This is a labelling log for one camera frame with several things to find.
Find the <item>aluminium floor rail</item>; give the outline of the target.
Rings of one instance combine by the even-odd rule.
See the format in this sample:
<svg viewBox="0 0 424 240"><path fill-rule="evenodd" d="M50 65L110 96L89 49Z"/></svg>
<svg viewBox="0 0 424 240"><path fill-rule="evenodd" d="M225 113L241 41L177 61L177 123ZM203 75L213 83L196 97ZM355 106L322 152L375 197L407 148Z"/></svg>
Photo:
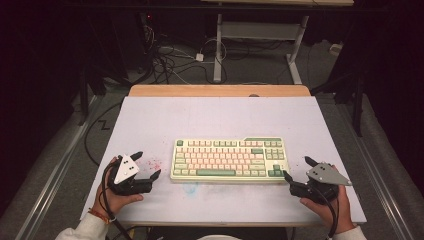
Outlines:
<svg viewBox="0 0 424 240"><path fill-rule="evenodd" d="M421 209L421 196L381 132L381 127L366 110L359 136L351 125L349 108L339 105L338 109L359 151L358 161L366 172L365 180L378 200L372 203L366 199L365 193L361 193L362 203L382 209L382 219L389 222L389 229L394 231L394 240L418 240L419 225L414 211Z"/></svg>
<svg viewBox="0 0 424 240"><path fill-rule="evenodd" d="M69 169L75 149L77 148L79 141L85 135L89 123L101 105L102 100L103 98L101 96L93 96L90 100L88 105L88 116L78 125L76 132L72 136L71 142L60 158L60 161L52 170L52 173L50 174L15 240L33 240Z"/></svg>

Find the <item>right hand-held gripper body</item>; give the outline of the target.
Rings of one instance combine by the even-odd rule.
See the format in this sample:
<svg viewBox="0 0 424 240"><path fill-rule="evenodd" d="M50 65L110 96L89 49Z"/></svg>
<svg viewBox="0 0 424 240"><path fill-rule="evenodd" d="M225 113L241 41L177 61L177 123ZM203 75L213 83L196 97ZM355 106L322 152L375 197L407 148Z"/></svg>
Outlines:
<svg viewBox="0 0 424 240"><path fill-rule="evenodd" d="M352 182L326 163L317 163L306 172L308 181L300 183L289 178L289 191L293 196L307 198L318 204L327 204L338 197L339 186Z"/></svg>

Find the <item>white desk frame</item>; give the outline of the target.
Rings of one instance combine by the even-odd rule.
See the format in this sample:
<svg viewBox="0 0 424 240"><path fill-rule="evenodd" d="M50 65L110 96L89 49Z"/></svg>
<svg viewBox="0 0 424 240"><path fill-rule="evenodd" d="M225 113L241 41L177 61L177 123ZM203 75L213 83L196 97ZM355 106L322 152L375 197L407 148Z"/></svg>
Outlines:
<svg viewBox="0 0 424 240"><path fill-rule="evenodd" d="M354 0L203 0L212 3L213 7L229 7L234 4L236 7L246 7L248 4L265 7L305 7L307 10L317 10L319 7L330 7L338 10L341 7L352 7ZM293 41L294 46L291 53L286 58L287 67L294 84L302 83L297 66L296 57L307 28L309 15L304 14L299 23L259 23L254 20L242 22L241 20L227 21L223 19L223 14L217 14L216 22L216 42L213 82L223 82L223 61L227 48L223 43L226 39L253 39L253 40L281 40Z"/></svg>

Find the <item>person's left hand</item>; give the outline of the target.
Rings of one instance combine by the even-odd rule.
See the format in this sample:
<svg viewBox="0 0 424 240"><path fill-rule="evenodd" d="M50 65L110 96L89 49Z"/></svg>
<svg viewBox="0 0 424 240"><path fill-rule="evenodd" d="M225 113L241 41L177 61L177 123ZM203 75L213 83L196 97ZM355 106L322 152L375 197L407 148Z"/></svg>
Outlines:
<svg viewBox="0 0 424 240"><path fill-rule="evenodd" d="M140 202L143 196L140 194L120 196L114 194L107 188L107 178L109 173L101 179L100 185L96 192L95 202L89 212L102 220L111 219L111 215L116 215L120 210L131 203Z"/></svg>

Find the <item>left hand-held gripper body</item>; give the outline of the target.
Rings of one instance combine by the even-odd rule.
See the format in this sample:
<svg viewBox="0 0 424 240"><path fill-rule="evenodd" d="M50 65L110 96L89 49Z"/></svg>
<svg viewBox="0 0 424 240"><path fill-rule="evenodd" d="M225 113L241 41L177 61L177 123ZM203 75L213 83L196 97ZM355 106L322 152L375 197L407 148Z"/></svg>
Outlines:
<svg viewBox="0 0 424 240"><path fill-rule="evenodd" d="M136 179L138 172L139 167L130 155L119 156L110 170L108 187L120 196L150 193L153 183L148 179Z"/></svg>

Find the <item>green and pink keyboard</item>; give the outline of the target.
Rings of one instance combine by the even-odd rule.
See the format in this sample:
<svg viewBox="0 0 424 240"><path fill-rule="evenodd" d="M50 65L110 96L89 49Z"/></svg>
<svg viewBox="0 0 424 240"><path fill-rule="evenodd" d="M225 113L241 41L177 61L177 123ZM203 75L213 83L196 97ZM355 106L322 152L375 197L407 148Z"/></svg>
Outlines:
<svg viewBox="0 0 424 240"><path fill-rule="evenodd" d="M183 182L283 183L289 173L278 137L178 139L170 177Z"/></svg>

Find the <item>dark device with red light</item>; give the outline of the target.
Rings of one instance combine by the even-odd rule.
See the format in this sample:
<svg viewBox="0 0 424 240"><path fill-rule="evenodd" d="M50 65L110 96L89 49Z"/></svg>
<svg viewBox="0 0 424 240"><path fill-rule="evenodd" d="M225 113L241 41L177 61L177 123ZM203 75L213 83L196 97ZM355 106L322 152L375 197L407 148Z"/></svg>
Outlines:
<svg viewBox="0 0 424 240"><path fill-rule="evenodd" d="M145 38L151 37L154 34L154 30L151 25L151 16L146 13L139 13L140 29L144 34Z"/></svg>

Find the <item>person's right hand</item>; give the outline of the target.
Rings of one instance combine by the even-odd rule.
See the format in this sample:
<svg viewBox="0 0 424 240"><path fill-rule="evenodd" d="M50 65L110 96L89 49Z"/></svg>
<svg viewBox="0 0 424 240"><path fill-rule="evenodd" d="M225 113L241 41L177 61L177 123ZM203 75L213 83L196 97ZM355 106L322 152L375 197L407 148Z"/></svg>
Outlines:
<svg viewBox="0 0 424 240"><path fill-rule="evenodd" d="M320 205L307 198L301 198L300 203L306 208L317 214L323 222L323 225L329 229L333 226L333 215L328 206ZM337 228L334 230L334 236L352 230L356 225L351 220L350 202L343 185L339 186L339 194L336 200L331 202L334 212L337 214Z"/></svg>

